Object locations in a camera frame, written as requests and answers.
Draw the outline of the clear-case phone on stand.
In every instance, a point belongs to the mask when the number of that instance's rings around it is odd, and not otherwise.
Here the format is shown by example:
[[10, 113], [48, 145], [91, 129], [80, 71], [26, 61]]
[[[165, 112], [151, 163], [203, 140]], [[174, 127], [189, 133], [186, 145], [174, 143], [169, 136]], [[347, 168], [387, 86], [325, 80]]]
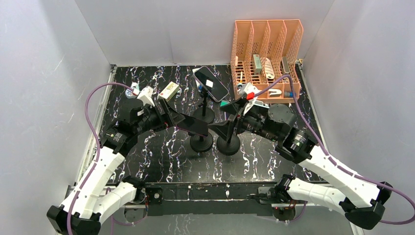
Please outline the clear-case phone on stand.
[[202, 66], [194, 69], [193, 75], [215, 102], [221, 102], [229, 94], [229, 90], [208, 67]]

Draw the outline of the grey item in organizer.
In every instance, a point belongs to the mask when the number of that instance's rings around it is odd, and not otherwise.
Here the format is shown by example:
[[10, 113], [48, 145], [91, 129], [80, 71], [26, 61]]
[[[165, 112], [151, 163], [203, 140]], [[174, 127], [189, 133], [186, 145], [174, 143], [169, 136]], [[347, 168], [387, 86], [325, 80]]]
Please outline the grey item in organizer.
[[286, 74], [290, 73], [290, 66], [289, 66], [287, 57], [283, 56], [281, 58], [281, 66], [280, 67], [281, 67], [281, 74], [282, 75], [286, 75]]

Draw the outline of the blue white jar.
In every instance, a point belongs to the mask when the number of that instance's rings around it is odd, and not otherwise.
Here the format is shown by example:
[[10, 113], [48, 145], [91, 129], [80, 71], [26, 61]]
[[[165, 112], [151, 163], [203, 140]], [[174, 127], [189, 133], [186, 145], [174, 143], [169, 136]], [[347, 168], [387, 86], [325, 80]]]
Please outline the blue white jar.
[[136, 88], [129, 88], [125, 90], [125, 96], [128, 99], [134, 99], [137, 98], [137, 96], [139, 95], [139, 90]]

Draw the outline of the white ribbed item in organizer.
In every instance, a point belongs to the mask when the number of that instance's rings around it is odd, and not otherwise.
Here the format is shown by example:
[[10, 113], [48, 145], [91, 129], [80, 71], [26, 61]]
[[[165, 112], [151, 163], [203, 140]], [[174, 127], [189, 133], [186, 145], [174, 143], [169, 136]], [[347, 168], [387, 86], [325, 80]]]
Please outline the white ribbed item in organizer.
[[265, 65], [264, 65], [265, 75], [269, 82], [273, 82], [275, 78], [274, 69], [272, 66], [272, 62], [269, 58], [266, 58]]

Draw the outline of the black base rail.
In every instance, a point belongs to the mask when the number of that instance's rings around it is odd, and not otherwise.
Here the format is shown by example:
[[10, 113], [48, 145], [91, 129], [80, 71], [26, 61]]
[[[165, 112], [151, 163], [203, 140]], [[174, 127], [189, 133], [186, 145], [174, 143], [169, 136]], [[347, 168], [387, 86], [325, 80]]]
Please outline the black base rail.
[[140, 200], [127, 212], [144, 209], [149, 216], [178, 214], [251, 214], [285, 222], [300, 215], [303, 201], [274, 192], [275, 182], [146, 183]]

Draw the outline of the black phone stand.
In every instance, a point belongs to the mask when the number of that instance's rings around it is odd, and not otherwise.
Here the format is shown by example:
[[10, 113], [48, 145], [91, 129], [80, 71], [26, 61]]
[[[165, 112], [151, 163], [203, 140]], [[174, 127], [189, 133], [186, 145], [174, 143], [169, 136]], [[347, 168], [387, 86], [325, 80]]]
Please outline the black phone stand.
[[202, 88], [201, 94], [203, 97], [203, 102], [194, 111], [192, 116], [196, 119], [211, 124], [215, 120], [215, 113], [211, 108], [208, 107], [208, 91], [205, 88]]
[[222, 137], [218, 137], [216, 140], [217, 150], [226, 156], [236, 154], [240, 150], [240, 145], [241, 141], [237, 135], [232, 135], [230, 141], [227, 141]]
[[213, 146], [213, 136], [208, 133], [206, 137], [194, 135], [190, 137], [190, 147], [197, 153], [204, 153], [209, 151]]

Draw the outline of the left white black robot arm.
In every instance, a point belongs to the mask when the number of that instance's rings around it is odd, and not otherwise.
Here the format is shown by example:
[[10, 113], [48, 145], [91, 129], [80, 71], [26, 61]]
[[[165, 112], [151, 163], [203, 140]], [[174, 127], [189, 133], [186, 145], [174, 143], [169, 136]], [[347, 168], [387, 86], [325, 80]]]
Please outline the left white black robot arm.
[[96, 235], [101, 225], [128, 202], [140, 204], [148, 197], [145, 183], [127, 176], [107, 195], [100, 197], [109, 178], [137, 144], [138, 136], [149, 130], [162, 131], [182, 122], [185, 117], [166, 101], [160, 101], [164, 113], [153, 104], [128, 99], [117, 120], [97, 144], [96, 159], [80, 183], [59, 206], [51, 206], [47, 218], [62, 235]]

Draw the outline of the grey stapler in organizer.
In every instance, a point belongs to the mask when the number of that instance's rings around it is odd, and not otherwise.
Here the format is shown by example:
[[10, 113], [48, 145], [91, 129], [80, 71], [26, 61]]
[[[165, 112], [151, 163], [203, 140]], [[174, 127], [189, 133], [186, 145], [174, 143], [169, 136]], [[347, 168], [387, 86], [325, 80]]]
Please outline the grey stapler in organizer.
[[259, 54], [253, 54], [253, 71], [254, 75], [259, 75], [262, 71], [262, 63]]

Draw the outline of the white tape dispenser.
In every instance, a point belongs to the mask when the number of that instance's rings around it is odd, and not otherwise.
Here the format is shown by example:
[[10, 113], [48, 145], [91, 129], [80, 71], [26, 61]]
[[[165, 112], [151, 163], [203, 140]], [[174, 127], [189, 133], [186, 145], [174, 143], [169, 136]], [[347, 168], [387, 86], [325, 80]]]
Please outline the white tape dispenser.
[[282, 90], [280, 89], [269, 89], [268, 90], [268, 97], [281, 97]]

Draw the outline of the teal white eraser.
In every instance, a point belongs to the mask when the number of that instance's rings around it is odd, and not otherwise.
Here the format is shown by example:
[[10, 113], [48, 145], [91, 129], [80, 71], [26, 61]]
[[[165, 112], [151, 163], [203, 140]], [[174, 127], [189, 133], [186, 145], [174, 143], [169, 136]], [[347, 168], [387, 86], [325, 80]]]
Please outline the teal white eraser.
[[220, 103], [220, 108], [222, 109], [222, 108], [224, 108], [224, 107], [226, 107], [226, 106], [228, 106], [228, 105], [230, 105], [230, 101], [221, 101], [221, 103]]

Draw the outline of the orange file organizer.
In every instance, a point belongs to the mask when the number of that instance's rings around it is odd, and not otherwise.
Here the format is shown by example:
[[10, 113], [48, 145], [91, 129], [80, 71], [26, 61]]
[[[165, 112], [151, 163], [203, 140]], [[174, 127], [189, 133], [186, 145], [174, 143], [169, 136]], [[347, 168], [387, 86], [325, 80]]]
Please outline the orange file organizer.
[[[268, 97], [268, 91], [258, 100], [264, 103], [292, 103], [294, 98], [284, 98], [284, 91], [296, 93], [299, 98], [301, 84], [296, 73], [296, 61], [303, 36], [303, 26], [299, 19], [291, 20], [240, 20], [234, 23], [231, 50], [231, 75], [234, 97], [239, 98], [238, 85], [251, 83], [259, 90], [272, 85], [272, 89], [282, 90], [281, 97]], [[253, 54], [259, 54], [262, 71], [254, 75]], [[290, 73], [281, 74], [281, 58], [288, 59]], [[273, 82], [265, 75], [266, 58], [272, 62], [275, 73]]]

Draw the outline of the cream box with red label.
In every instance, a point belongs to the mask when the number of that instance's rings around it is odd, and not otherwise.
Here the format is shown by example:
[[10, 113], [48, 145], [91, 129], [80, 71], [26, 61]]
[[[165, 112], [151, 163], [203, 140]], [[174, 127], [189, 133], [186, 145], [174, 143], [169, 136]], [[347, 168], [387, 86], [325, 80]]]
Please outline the cream box with red label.
[[179, 90], [179, 85], [175, 82], [169, 82], [169, 84], [158, 94], [158, 99], [164, 99], [166, 102], [169, 102], [173, 96]]

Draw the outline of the blue capped tube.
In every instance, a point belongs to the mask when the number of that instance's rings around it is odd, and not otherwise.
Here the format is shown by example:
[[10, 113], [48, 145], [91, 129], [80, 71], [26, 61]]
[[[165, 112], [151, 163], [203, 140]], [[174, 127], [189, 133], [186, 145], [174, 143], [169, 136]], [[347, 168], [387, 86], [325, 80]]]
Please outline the blue capped tube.
[[284, 98], [295, 98], [297, 95], [292, 91], [284, 91]]

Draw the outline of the purple-edged phone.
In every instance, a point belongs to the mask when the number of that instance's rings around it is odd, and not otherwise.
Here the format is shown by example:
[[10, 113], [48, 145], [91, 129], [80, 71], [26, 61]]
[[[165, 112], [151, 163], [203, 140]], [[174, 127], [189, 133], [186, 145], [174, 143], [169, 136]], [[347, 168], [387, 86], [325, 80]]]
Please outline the purple-edged phone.
[[194, 135], [208, 135], [208, 123], [194, 117], [185, 116], [184, 120], [176, 125], [179, 129], [192, 133]]

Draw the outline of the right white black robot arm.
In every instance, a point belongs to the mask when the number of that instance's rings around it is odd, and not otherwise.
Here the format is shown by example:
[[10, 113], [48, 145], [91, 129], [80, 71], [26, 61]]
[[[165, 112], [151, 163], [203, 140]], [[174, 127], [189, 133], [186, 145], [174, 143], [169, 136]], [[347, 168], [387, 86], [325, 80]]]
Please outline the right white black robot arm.
[[305, 201], [337, 211], [354, 225], [373, 229], [382, 219], [391, 186], [365, 182], [355, 171], [342, 165], [331, 155], [314, 152], [316, 139], [295, 127], [296, 116], [284, 104], [261, 107], [239, 99], [222, 106], [229, 112], [226, 121], [212, 123], [209, 129], [218, 135], [217, 148], [224, 155], [240, 149], [238, 134], [250, 132], [276, 143], [276, 152], [318, 174], [329, 186], [308, 183], [284, 174], [272, 187], [260, 187], [251, 198], [263, 204]]

